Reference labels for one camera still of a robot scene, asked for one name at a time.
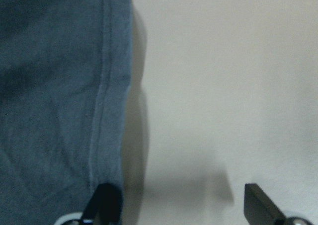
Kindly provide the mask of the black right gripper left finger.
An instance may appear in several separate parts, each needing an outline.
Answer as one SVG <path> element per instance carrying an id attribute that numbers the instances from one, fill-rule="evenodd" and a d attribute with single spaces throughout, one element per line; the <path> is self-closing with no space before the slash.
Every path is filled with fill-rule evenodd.
<path id="1" fill-rule="evenodd" d="M 111 184 L 99 184 L 80 218 L 81 225 L 110 225 L 121 219 L 123 195 Z"/>

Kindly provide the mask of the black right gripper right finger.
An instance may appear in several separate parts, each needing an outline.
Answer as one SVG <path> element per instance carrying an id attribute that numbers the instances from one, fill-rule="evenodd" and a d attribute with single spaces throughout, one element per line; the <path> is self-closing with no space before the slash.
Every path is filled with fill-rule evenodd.
<path id="1" fill-rule="evenodd" d="M 283 225 L 286 216 L 256 183 L 244 186 L 244 216 L 249 225 Z"/>

